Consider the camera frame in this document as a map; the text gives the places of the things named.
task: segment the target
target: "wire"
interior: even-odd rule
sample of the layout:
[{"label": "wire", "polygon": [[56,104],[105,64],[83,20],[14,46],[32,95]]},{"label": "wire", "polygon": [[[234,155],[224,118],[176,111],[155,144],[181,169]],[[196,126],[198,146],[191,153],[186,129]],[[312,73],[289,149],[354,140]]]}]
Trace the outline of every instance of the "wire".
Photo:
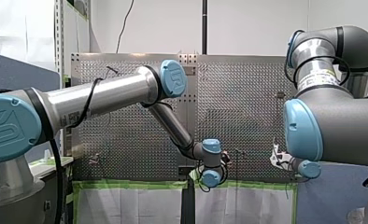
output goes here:
[{"label": "wire", "polygon": [[196,167],[196,170],[197,170],[199,176],[198,176],[198,178],[196,178],[196,181],[198,182],[198,185],[199,185],[199,188],[201,189],[201,191],[203,191],[204,193],[208,193],[208,192],[210,192],[210,187],[205,186],[206,189],[204,189],[204,187],[202,187],[202,184],[201,184],[201,178],[202,178],[202,175],[204,174],[205,168],[201,172],[200,167],[201,167],[201,161],[198,161],[198,165]]},{"label": "wire", "polygon": [[50,146],[52,148],[53,157],[55,158],[56,166],[56,178],[57,178],[57,207],[56,207],[56,217],[55,224],[61,223],[62,212],[63,212],[63,167],[60,158],[59,148],[56,145],[55,139],[50,140]]},{"label": "wire", "polygon": [[298,66],[297,66],[297,68],[295,69],[295,71],[294,71],[294,74],[292,75],[292,80],[293,80],[293,83],[294,83],[294,87],[295,87],[295,89],[297,89],[298,88],[298,82],[297,82],[297,80],[296,80],[296,78],[297,78],[297,74],[298,74],[298,71],[306,64],[306,63],[309,63],[309,62],[311,62],[311,61],[314,61],[315,59],[320,59],[320,58],[330,58],[330,59],[335,59],[336,61],[339,61],[339,63],[342,63],[344,66],[345,66],[345,68],[347,69],[347,75],[345,76],[345,78],[344,78],[344,80],[342,80],[340,83],[339,83],[339,85],[340,86],[342,86],[342,85],[344,85],[346,82],[347,82],[347,80],[349,79],[349,77],[350,77],[350,67],[349,67],[349,64],[345,61],[345,60],[343,60],[342,58],[340,58],[340,57],[336,57],[336,56],[332,56],[332,55],[321,55],[321,56],[315,56],[315,57],[310,57],[310,58],[308,58],[308,59],[306,59],[305,61],[303,61],[303,62],[301,62]]},{"label": "wire", "polygon": [[92,87],[91,87],[91,92],[89,93],[88,99],[86,100],[84,109],[82,110],[82,113],[79,116],[78,121],[74,123],[73,125],[69,126],[69,128],[76,128],[86,118],[86,114],[88,112],[89,105],[91,104],[91,99],[93,97],[94,88],[96,87],[97,83],[99,83],[99,81],[102,81],[102,80],[103,79],[101,77],[98,77],[97,79],[94,80]]},{"label": "wire", "polygon": [[291,58],[291,52],[292,52],[292,44],[294,43],[294,40],[295,40],[295,37],[300,34],[300,33],[303,33],[304,31],[303,30],[297,30],[294,32],[294,34],[292,34],[292,38],[290,40],[290,43],[289,43],[289,48],[287,49],[287,54],[286,54],[286,61],[284,62],[284,75],[286,76],[286,78],[291,82],[291,83],[294,83],[293,80],[291,80],[290,76],[289,76],[289,73],[287,71],[287,64],[289,62],[289,58]]},{"label": "wire", "polygon": [[126,13],[125,19],[123,20],[123,26],[122,26],[122,30],[120,31],[120,36],[118,37],[118,44],[117,44],[117,50],[115,50],[115,53],[118,53],[118,50],[120,49],[120,38],[123,35],[123,32],[125,31],[125,27],[126,27],[126,20],[128,20],[128,16],[132,11],[132,7],[134,6],[134,0],[132,0],[131,6],[129,7],[128,12]]}]

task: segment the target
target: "metal pole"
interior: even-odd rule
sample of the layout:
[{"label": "metal pole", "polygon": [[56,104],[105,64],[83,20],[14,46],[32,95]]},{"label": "metal pole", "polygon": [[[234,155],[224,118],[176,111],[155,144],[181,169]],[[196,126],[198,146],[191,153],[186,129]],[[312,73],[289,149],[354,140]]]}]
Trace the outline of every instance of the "metal pole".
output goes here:
[{"label": "metal pole", "polygon": [[207,54],[207,0],[202,4],[202,54]]}]

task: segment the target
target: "green tape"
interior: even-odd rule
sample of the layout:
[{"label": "green tape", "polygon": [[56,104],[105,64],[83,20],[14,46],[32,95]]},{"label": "green tape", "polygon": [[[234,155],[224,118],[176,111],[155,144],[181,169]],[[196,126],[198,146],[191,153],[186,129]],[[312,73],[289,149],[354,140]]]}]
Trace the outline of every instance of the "green tape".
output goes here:
[{"label": "green tape", "polygon": [[297,203],[298,203],[298,185],[295,184],[295,189],[293,190],[292,195],[292,224],[297,223]]},{"label": "green tape", "polygon": [[77,189],[184,189],[185,181],[143,182],[103,179],[97,181],[74,181]]},{"label": "green tape", "polygon": [[73,202],[73,193],[65,196],[65,203]]}]

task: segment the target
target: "perforated metal panel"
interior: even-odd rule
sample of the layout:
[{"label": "perforated metal panel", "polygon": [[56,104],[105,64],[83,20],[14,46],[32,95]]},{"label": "perforated metal panel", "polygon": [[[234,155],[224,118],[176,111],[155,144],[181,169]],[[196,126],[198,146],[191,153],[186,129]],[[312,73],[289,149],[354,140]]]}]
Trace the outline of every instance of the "perforated metal panel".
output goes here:
[{"label": "perforated metal panel", "polygon": [[[125,76],[139,65],[164,59],[185,61],[189,56],[73,55],[73,83],[106,77],[107,66]],[[269,162],[273,138],[285,145],[282,106],[288,97],[276,98],[279,91],[291,96],[283,63],[282,57],[253,56],[192,55],[191,62],[186,60],[188,68],[194,68],[190,86],[170,103],[196,141],[221,140],[234,160],[230,178],[236,178],[236,173],[238,179],[250,180],[288,177]],[[86,121],[73,131],[73,154],[82,154],[75,165],[76,179],[177,180],[177,150],[147,109],[132,105],[110,116]],[[90,164],[92,157],[98,162]]]},{"label": "perforated metal panel", "polygon": [[230,178],[288,176],[269,162],[274,137],[285,146],[282,106],[288,98],[276,98],[279,91],[291,96],[283,64],[282,57],[198,57],[196,139],[220,139],[234,161]]},{"label": "perforated metal panel", "polygon": [[[132,74],[140,65],[158,64],[177,55],[81,54],[73,57],[77,84],[97,77]],[[176,100],[167,101],[176,111]],[[75,179],[177,180],[177,150],[168,134],[141,105],[85,121],[73,131],[73,154],[82,154],[75,165]]]}]

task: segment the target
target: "metal bracket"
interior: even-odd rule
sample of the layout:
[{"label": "metal bracket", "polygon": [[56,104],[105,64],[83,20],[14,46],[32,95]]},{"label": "metal bracket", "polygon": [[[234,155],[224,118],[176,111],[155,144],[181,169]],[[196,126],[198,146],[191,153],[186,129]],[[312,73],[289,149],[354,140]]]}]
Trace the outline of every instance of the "metal bracket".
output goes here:
[{"label": "metal bracket", "polygon": [[178,166],[178,180],[186,180],[190,172],[195,169],[194,165],[179,165]]}]

